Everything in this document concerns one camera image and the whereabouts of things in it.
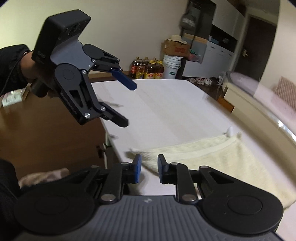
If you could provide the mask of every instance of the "person's hand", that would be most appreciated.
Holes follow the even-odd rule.
[[[23,56],[20,61],[20,69],[23,76],[27,79],[28,83],[32,83],[35,80],[42,81],[46,84],[51,91],[48,92],[50,97],[55,97],[56,94],[53,91],[53,73],[51,68],[45,68],[42,64],[36,63],[32,60],[32,53],[30,52]]]

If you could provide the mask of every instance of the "stack of buckets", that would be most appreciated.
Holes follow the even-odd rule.
[[[175,79],[178,69],[181,67],[181,60],[183,57],[168,56],[165,55],[163,58],[163,67],[165,68],[163,72],[164,79]]]

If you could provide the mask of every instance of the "door frame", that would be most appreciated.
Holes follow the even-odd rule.
[[[237,66],[237,62],[239,61],[239,57],[240,57],[241,52],[242,52],[243,47],[244,47],[244,42],[246,40],[247,32],[249,30],[249,23],[250,23],[251,18],[256,18],[256,19],[259,19],[259,20],[264,21],[266,23],[269,23],[269,24],[271,24],[273,26],[277,26],[277,23],[269,21],[269,20],[264,19],[264,18],[261,18],[261,17],[259,17],[257,15],[249,13],[247,11],[245,21],[244,21],[244,24],[243,24],[243,27],[242,27],[241,37],[237,42],[237,46],[236,46],[236,49],[235,49],[234,55],[233,55],[233,60],[232,60],[232,63],[230,65],[230,67],[229,67],[230,71],[234,71],[234,69]]]

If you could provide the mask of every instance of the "upper cabinet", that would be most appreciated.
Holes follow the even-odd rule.
[[[244,22],[243,15],[227,0],[212,1],[217,5],[212,24],[238,40]]]
[[[232,33],[232,36],[238,40],[240,35],[241,35],[241,32],[242,32],[242,28],[244,26],[244,16],[238,12],[237,13],[237,19],[236,19],[236,22],[235,22],[235,26],[234,26],[234,29],[233,29],[233,33]]]

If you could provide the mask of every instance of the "dark brown door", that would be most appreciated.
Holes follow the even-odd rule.
[[[270,55],[275,33],[276,26],[260,19],[250,18],[235,72],[260,81]]]

